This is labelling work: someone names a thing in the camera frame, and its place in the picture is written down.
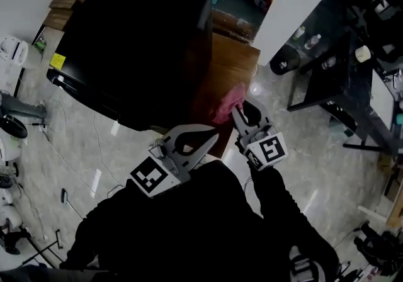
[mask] pink towel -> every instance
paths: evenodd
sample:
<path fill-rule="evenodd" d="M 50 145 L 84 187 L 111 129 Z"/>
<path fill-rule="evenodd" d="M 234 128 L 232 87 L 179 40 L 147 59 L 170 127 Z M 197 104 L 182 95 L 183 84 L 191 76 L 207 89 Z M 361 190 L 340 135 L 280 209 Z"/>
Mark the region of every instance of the pink towel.
<path fill-rule="evenodd" d="M 231 89 L 221 100 L 221 105 L 215 112 L 213 122 L 223 124 L 230 119 L 231 111 L 238 106 L 242 109 L 245 100 L 246 89 L 244 83 L 239 83 Z"/>

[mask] black appliance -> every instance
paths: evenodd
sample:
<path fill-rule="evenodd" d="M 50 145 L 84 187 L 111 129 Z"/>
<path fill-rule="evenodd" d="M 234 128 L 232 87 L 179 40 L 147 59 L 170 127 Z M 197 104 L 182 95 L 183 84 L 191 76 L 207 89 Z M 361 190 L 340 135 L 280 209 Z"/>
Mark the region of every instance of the black appliance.
<path fill-rule="evenodd" d="M 47 78 L 122 125 L 172 128 L 186 123 L 211 55 L 211 0 L 85 0 Z"/>

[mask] yellow label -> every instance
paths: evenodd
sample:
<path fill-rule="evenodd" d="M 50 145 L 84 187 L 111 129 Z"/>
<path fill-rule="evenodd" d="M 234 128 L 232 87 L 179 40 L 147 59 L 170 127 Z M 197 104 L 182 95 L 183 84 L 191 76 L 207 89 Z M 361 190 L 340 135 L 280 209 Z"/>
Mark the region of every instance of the yellow label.
<path fill-rule="evenodd" d="M 55 67 L 58 70 L 61 70 L 65 61 L 65 57 L 55 53 L 50 61 L 50 66 Z"/>

